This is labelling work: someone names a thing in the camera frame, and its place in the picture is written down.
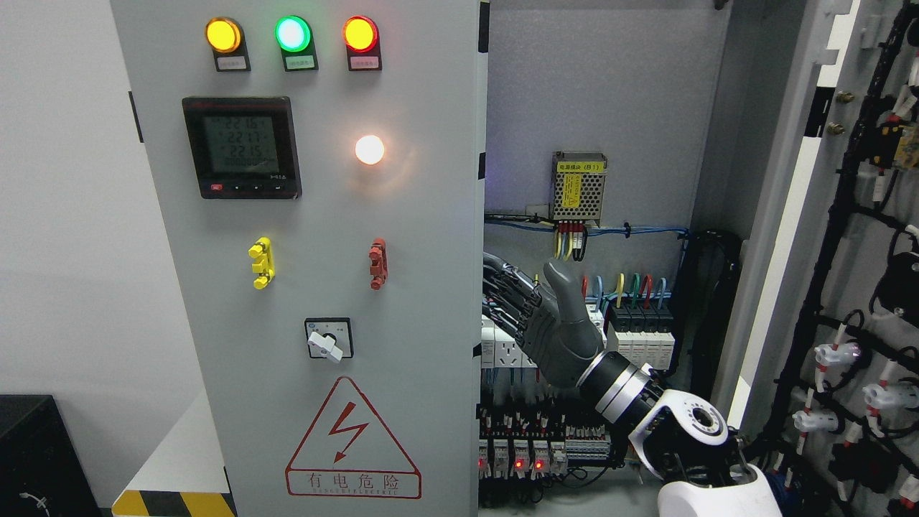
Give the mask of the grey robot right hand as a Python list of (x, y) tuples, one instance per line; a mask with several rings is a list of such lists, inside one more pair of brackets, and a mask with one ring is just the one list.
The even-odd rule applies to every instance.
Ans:
[(551, 259), (535, 284), (505, 259), (483, 255), (482, 293), (495, 303), (482, 313), (559, 388), (587, 389), (600, 373), (603, 343), (585, 308), (581, 282), (568, 263)]

